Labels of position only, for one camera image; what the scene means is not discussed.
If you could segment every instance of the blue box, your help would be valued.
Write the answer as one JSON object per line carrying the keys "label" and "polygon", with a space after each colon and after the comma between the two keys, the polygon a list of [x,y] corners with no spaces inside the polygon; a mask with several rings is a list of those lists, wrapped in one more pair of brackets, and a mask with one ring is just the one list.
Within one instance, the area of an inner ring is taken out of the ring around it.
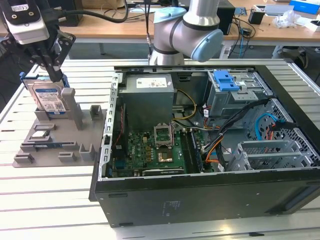
{"label": "blue box", "polygon": [[294,11],[317,14],[320,7],[320,0],[291,0],[289,5],[294,6]]}

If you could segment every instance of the motherboard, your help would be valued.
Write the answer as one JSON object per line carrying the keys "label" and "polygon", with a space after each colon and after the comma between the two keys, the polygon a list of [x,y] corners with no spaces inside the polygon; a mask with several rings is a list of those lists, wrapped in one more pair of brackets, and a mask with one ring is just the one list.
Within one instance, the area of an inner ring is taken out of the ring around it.
{"label": "motherboard", "polygon": [[200,172],[201,131],[129,132],[127,155],[113,162],[113,177],[140,177]]}

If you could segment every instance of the desk leg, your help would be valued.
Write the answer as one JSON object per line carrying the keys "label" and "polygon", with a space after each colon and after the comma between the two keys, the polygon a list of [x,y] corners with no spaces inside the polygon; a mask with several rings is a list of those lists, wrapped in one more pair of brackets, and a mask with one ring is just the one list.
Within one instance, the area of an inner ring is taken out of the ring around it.
{"label": "desk leg", "polygon": [[105,46],[103,43],[99,43],[99,48],[100,48],[100,54],[105,55],[106,52],[105,52]]}
{"label": "desk leg", "polygon": [[273,59],[280,59],[281,57],[278,54],[278,51],[281,50],[284,46],[282,45],[277,45],[275,46],[273,53],[272,53],[272,58]]}
{"label": "desk leg", "polygon": [[234,41],[223,41],[222,50],[221,50],[219,59],[229,58],[230,51],[233,45],[234,45]]}

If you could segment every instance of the floor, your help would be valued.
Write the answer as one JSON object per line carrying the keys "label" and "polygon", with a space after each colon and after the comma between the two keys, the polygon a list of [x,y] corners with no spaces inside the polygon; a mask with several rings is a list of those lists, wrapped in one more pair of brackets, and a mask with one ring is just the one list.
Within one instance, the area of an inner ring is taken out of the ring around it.
{"label": "floor", "polygon": [[[146,44],[121,44],[106,43],[104,44],[105,55],[100,54],[99,45],[97,43],[76,43],[71,49],[71,59],[145,59],[148,55],[148,47]],[[274,47],[272,46],[254,46],[245,53],[245,59],[269,59],[272,57]],[[316,53],[313,48],[306,49],[309,58],[305,73],[313,80],[320,73],[319,59],[320,54]],[[239,58],[238,53],[232,53],[231,59]],[[20,72],[28,72],[32,67],[28,61],[20,59],[15,55],[4,55],[0,57],[0,111],[5,107],[18,86],[20,85]]]}

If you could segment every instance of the open computer tower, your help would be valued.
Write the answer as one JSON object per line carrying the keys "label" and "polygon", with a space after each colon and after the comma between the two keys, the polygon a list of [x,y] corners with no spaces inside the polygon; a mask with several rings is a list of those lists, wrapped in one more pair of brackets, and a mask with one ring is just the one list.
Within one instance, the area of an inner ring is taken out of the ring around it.
{"label": "open computer tower", "polygon": [[111,227],[292,214],[320,131],[264,65],[115,67],[92,189]]}

